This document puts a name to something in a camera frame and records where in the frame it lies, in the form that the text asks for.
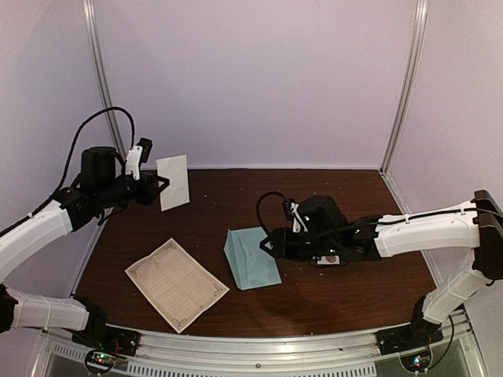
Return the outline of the beige ornate letter paper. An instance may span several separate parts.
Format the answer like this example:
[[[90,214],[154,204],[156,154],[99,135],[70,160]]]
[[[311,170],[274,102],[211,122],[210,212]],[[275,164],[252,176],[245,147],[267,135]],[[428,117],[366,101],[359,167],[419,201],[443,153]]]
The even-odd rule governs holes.
[[[187,155],[158,159],[156,169],[159,177],[170,181],[160,193],[160,209],[167,211],[189,203]]]

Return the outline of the light blue envelope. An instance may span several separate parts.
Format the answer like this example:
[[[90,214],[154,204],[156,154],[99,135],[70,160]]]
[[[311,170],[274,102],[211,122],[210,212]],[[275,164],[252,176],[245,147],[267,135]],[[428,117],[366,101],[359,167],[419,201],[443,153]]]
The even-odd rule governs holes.
[[[259,247],[265,238],[260,227],[227,230],[223,250],[235,284],[241,291],[282,283],[275,259]]]

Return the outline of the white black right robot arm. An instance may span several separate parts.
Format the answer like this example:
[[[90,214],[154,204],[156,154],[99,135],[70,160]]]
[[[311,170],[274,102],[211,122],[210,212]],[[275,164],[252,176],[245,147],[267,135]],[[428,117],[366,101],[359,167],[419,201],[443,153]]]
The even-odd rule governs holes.
[[[291,227],[266,232],[259,246],[276,259],[318,262],[337,257],[346,263],[374,262],[426,249],[471,250],[455,276],[421,298],[403,329],[408,346],[420,346],[448,316],[482,286],[502,278],[502,212],[486,190],[453,207],[348,221],[331,196],[302,203],[284,198]]]

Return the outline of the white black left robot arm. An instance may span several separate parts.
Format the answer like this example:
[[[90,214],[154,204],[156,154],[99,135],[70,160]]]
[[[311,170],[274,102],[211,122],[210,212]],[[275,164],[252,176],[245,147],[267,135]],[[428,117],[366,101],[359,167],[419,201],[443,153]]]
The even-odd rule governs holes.
[[[151,140],[142,138],[125,159],[113,147],[83,151],[81,172],[72,184],[57,189],[40,210],[1,233],[1,278],[48,244],[93,219],[103,224],[131,202],[152,204],[170,181],[141,169],[151,148]],[[2,285],[1,330],[12,328],[81,331],[97,349],[108,347],[113,340],[105,314],[86,300],[26,294]]]

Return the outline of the sticker sheet with three seals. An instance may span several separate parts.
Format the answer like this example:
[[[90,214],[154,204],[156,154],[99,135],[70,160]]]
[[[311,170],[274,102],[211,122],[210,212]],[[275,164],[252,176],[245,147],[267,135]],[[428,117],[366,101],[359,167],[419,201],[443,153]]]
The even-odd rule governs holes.
[[[340,257],[337,255],[321,256],[315,263],[319,266],[340,266]]]

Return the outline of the front aluminium rail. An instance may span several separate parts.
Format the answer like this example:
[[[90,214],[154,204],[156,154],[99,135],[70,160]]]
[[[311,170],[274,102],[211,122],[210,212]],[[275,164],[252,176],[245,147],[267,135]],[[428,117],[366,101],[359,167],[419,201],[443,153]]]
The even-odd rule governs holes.
[[[453,341],[428,373],[408,372],[404,353],[380,352],[376,334],[385,328],[331,335],[224,338],[139,333],[136,354],[119,359],[103,376],[489,376],[464,309],[451,314]],[[96,376],[84,365],[90,347],[64,331],[42,333],[28,376]]]

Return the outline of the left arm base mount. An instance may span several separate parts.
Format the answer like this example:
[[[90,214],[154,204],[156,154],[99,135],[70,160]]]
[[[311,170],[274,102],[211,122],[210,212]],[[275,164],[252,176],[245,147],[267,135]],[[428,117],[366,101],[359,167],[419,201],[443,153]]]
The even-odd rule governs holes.
[[[130,357],[136,355],[140,334],[137,331],[106,326],[105,332],[92,335],[90,331],[68,330],[72,341],[87,346],[83,364],[91,375],[103,376],[126,370]]]

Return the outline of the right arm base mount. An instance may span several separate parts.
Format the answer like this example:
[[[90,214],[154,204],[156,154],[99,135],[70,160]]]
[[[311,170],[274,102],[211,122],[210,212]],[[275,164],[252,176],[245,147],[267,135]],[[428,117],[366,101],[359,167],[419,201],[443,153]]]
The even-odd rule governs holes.
[[[380,330],[376,333],[380,354],[398,353],[401,365],[411,373],[426,372],[432,365],[431,346],[444,339],[439,328],[424,330],[411,324]]]

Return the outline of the left aluminium frame post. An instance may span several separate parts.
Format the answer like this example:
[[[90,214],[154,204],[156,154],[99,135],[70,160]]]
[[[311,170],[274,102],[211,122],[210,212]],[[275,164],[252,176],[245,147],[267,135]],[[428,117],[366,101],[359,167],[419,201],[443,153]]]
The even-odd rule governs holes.
[[[105,62],[101,51],[95,4],[93,0],[82,0],[82,4],[87,36],[90,44],[91,58],[97,80],[98,94],[102,106],[104,108],[110,108],[112,107],[112,98],[105,72]],[[122,135],[119,131],[119,124],[117,122],[116,115],[114,112],[109,112],[105,118],[111,134],[112,143],[119,154],[124,157],[126,155],[127,148],[125,147]]]

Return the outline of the aluminium frame post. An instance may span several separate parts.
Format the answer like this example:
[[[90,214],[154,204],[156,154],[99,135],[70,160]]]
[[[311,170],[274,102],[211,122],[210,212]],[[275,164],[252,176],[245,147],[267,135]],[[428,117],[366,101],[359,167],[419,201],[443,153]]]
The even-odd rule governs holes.
[[[398,146],[398,141],[406,119],[410,99],[412,97],[413,85],[417,70],[420,64],[422,50],[424,48],[424,38],[428,24],[428,0],[417,0],[413,17],[413,28],[409,44],[409,52],[406,62],[405,74],[402,81],[402,88],[398,99],[394,122],[391,128],[386,151],[380,165],[380,173],[385,176],[390,169],[393,156]]]
[[[102,106],[104,108],[110,108],[112,107],[112,98],[105,72],[105,62],[101,51],[95,4],[93,0],[82,0],[82,4],[87,36],[90,44],[91,58],[97,80],[98,94]],[[117,122],[116,115],[114,112],[109,112],[105,118],[111,134],[112,143],[119,154],[124,157],[126,155],[127,148],[125,147],[122,135],[119,131],[119,124]]]

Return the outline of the right aluminium frame post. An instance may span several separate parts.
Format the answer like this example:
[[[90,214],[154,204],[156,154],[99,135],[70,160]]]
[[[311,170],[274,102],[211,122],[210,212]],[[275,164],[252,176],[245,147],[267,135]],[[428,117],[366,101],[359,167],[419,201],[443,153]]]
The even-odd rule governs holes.
[[[410,99],[412,97],[413,85],[417,70],[420,64],[422,50],[424,48],[424,38],[428,24],[428,0],[417,0],[413,17],[413,28],[409,44],[409,52],[406,62],[405,74],[402,81],[402,88],[398,99],[394,122],[391,128],[386,151],[380,165],[380,173],[385,176],[390,169],[393,156],[398,146],[398,141],[406,119]]]

